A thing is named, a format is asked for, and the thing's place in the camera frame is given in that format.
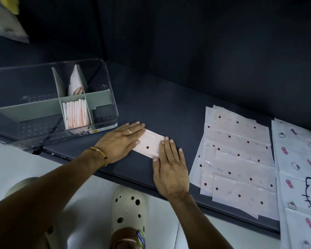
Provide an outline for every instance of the left hand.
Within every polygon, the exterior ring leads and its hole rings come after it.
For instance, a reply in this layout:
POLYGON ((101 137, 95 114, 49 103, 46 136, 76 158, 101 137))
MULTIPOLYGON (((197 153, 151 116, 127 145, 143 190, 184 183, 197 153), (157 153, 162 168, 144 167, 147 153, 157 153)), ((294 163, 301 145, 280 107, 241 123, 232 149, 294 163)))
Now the left hand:
POLYGON ((145 132, 145 124, 139 121, 133 124, 124 124, 105 134, 95 145, 107 156, 107 163, 114 163, 139 144, 138 138, 145 132))

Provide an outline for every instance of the yellow cloth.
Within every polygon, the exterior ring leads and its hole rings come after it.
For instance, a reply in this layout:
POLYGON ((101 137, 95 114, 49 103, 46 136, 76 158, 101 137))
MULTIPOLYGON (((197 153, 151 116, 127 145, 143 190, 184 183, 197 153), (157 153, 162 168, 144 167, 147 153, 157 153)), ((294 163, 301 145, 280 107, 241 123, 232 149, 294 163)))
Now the yellow cloth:
POLYGON ((18 8, 18 0, 0 0, 3 6, 12 12, 14 15, 18 15, 20 10, 18 8))

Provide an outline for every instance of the acrylic storage box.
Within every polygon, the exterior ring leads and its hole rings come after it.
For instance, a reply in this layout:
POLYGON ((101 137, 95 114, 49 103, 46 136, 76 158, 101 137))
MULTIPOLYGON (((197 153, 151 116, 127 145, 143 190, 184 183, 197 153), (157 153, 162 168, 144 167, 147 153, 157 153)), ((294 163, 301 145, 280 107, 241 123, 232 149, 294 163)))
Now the acrylic storage box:
POLYGON ((117 126, 106 64, 100 59, 0 68, 0 144, 43 146, 117 126), (67 96, 75 65, 87 89, 67 96), (67 130, 62 103, 84 99, 91 124, 67 130))

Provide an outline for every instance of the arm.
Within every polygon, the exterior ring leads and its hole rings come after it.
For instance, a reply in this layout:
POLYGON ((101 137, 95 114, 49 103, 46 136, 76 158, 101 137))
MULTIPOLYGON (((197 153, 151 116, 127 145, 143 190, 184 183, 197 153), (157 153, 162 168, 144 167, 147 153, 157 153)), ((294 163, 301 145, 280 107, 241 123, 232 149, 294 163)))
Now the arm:
POLYGON ((153 158, 153 180, 166 197, 181 223, 190 249, 232 248, 222 234, 200 211, 189 194, 189 175, 182 149, 165 138, 159 145, 159 159, 153 158))
MULTIPOLYGON (((107 155, 108 163, 114 163, 139 143, 144 126, 127 123, 105 134, 95 146, 107 155)), ((87 149, 73 161, 1 200, 0 248, 29 248, 35 244, 75 192, 104 164, 102 154, 87 149)))

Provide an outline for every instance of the right hand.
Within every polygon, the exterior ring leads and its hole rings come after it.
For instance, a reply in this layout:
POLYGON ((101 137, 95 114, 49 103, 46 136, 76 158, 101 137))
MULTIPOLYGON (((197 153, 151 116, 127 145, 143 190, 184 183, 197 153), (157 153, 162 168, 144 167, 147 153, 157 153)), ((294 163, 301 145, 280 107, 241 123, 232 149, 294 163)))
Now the right hand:
POLYGON ((189 175, 182 149, 165 137, 159 144, 159 158, 153 158, 153 181, 168 200, 189 192, 189 175))

